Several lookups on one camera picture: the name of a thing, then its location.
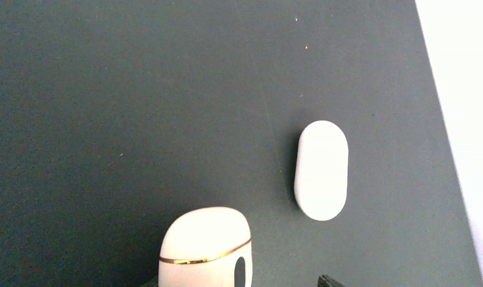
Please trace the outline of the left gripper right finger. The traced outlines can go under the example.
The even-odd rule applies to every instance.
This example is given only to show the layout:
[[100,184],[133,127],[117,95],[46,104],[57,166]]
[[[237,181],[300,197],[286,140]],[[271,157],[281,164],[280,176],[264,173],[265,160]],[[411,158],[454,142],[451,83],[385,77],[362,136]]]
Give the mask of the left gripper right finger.
[[317,287],[345,287],[340,282],[336,281],[328,275],[321,275],[317,280]]

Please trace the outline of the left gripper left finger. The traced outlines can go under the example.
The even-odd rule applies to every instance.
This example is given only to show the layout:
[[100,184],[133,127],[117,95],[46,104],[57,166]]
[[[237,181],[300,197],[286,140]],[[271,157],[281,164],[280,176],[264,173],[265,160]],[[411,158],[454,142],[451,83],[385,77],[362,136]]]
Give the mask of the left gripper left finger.
[[155,276],[151,280],[143,284],[143,287],[158,287],[158,277]]

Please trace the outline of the beige square charging case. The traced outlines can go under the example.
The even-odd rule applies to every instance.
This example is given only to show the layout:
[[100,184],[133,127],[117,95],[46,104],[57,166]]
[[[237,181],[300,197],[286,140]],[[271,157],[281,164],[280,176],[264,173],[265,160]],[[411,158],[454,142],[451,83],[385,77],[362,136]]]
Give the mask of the beige square charging case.
[[159,286],[251,286],[252,236],[246,217],[214,206],[181,215],[161,245]]

